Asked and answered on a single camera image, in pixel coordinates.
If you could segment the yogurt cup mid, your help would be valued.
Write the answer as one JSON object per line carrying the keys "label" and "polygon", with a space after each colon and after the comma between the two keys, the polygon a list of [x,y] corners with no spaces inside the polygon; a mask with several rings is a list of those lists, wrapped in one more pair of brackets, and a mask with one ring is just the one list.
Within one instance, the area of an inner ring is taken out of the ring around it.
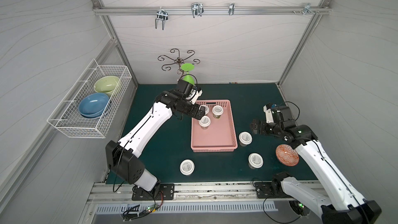
{"label": "yogurt cup mid", "polygon": [[208,116],[203,116],[200,120],[199,120],[199,125],[201,126],[201,128],[203,130],[208,129],[208,127],[211,125],[211,119]]}
{"label": "yogurt cup mid", "polygon": [[250,145],[253,141],[252,135],[249,132],[240,133],[238,138],[239,138],[239,144],[242,147]]}

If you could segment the pink plastic basket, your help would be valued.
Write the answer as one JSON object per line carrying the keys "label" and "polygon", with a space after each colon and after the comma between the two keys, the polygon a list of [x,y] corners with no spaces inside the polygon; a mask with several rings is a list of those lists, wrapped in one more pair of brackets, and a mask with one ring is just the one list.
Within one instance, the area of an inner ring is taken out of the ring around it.
{"label": "pink plastic basket", "polygon": [[[237,138],[229,100],[200,100],[200,105],[207,105],[210,125],[203,129],[199,121],[192,119],[191,149],[194,152],[233,152],[237,146]],[[223,108],[220,118],[215,118],[212,108],[219,105]]]}

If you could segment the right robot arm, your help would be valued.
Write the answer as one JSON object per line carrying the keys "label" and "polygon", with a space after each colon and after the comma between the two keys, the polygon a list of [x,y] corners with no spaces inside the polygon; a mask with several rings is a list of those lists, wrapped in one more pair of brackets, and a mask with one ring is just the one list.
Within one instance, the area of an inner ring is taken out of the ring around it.
{"label": "right robot arm", "polygon": [[367,200],[326,154],[318,137],[307,125],[297,125],[291,110],[284,104],[264,106],[265,120],[255,119],[253,134],[281,138],[311,168],[326,195],[299,182],[287,172],[274,176],[269,196],[294,198],[316,214],[324,224],[373,224],[381,215],[381,207]]}

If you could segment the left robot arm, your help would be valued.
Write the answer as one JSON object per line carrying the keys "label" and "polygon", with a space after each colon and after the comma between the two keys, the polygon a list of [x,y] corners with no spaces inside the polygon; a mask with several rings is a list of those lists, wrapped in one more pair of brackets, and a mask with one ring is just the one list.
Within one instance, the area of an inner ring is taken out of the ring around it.
{"label": "left robot arm", "polygon": [[145,168],[139,157],[150,139],[176,112],[201,120],[205,110],[196,103],[201,95],[200,86],[183,79],[178,81],[176,88],[161,92],[148,113],[128,134],[118,141],[109,141],[106,145],[106,160],[110,171],[124,183],[148,192],[153,191],[160,181]]}

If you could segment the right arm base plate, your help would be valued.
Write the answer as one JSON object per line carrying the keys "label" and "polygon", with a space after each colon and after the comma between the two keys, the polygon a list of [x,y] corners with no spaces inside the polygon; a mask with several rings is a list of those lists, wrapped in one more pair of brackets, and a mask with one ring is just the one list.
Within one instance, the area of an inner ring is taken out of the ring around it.
{"label": "right arm base plate", "polygon": [[253,182],[257,198],[259,199],[284,199],[289,198],[287,194],[282,191],[282,188],[275,182]]}

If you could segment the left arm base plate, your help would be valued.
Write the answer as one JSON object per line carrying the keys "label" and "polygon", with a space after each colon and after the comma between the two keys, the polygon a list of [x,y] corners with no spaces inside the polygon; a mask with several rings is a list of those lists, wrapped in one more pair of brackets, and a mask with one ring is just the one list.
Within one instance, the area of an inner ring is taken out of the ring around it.
{"label": "left arm base plate", "polygon": [[157,183],[151,191],[134,186],[132,201],[161,201],[174,199],[175,184]]}

